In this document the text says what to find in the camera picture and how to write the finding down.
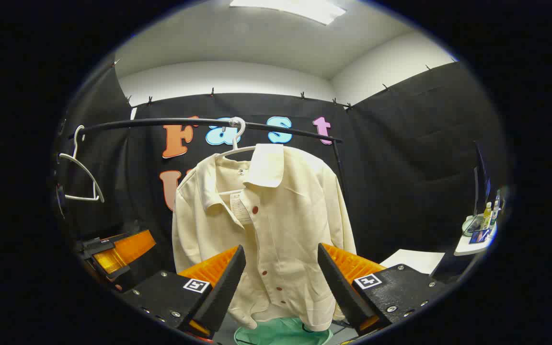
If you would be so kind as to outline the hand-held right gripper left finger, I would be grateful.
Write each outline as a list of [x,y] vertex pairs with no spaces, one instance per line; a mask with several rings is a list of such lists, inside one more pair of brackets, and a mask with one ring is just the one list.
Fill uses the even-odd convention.
[[194,339],[212,339],[220,330],[247,259],[234,246],[180,273],[160,271],[120,299],[170,331]]

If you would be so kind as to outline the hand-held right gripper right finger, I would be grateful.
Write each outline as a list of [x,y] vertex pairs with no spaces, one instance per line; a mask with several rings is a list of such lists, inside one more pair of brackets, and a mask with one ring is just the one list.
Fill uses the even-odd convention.
[[438,301],[448,287],[406,264],[386,268],[324,243],[318,244],[317,261],[359,336],[409,319]]

